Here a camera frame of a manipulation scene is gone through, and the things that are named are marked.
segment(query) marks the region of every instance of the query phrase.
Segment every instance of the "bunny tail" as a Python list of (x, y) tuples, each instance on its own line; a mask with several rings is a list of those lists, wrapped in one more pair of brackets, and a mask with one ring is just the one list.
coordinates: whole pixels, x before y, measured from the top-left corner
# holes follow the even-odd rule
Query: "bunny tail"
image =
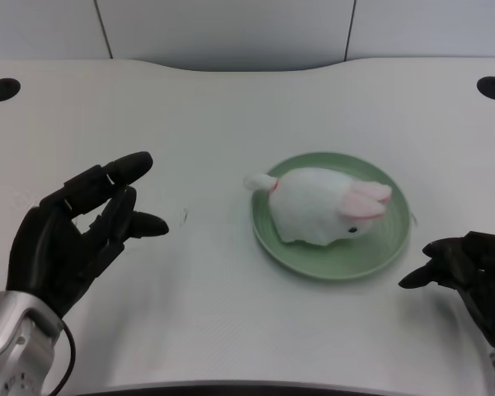
[(275, 190), (278, 181), (279, 179), (276, 177), (259, 173), (258, 175), (244, 177), (244, 187), (251, 191), (273, 191)]

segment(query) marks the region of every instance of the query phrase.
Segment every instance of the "green plate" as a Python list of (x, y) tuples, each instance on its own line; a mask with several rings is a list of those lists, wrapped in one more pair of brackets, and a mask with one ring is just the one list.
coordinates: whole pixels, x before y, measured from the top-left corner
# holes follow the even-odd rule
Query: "green plate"
[(342, 281), (378, 271), (403, 250), (408, 240), (411, 214), (403, 193), (385, 172), (345, 154), (307, 153), (286, 159), (268, 174), (281, 177), (298, 167), (322, 167), (345, 172), (364, 181), (387, 184), (392, 187), (393, 194), (386, 215), (376, 221), (369, 233), (319, 247), (304, 242), (283, 243), (271, 219), (267, 193), (255, 192), (251, 205), (253, 229), (262, 246), (278, 262), (306, 276)]

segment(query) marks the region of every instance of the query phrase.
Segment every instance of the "white wall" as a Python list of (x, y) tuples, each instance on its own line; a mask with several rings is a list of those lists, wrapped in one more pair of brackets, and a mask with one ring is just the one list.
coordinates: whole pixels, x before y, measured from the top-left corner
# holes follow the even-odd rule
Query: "white wall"
[(93, 0), (0, 0), (0, 59), (108, 59)]
[(194, 70), (341, 62), (353, 0), (99, 0), (115, 58)]
[(495, 56), (495, 0), (357, 0), (349, 59)]
[(290, 70), (345, 58), (495, 56), (495, 0), (98, 2), (99, 15), (94, 0), (0, 0), (0, 59), (113, 55), (196, 70)]

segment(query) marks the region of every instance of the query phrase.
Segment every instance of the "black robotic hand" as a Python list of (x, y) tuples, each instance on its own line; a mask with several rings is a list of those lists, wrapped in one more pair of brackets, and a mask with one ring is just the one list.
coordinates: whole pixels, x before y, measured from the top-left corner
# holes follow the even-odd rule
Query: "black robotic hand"
[(457, 290), (478, 328), (495, 347), (495, 235), (470, 232), (463, 238), (429, 243), (423, 252), (431, 260), (399, 285), (415, 289), (434, 281)]
[[(12, 245), (7, 290), (34, 295), (61, 318), (123, 252), (128, 238), (168, 232), (156, 216), (134, 211), (129, 186), (152, 167), (149, 153), (134, 153), (105, 167), (96, 165), (64, 183), (31, 209)], [(110, 202), (83, 234), (72, 219)]]

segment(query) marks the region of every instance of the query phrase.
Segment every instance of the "plush bunny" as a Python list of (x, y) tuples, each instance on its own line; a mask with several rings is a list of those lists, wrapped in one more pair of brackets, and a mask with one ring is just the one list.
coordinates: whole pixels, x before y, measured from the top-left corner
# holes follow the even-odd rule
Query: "plush bunny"
[(384, 215), (391, 196), (390, 186), (314, 167), (294, 169), (279, 179), (248, 176), (244, 186), (268, 191), (271, 216), (283, 242), (321, 246), (366, 233), (373, 220)]

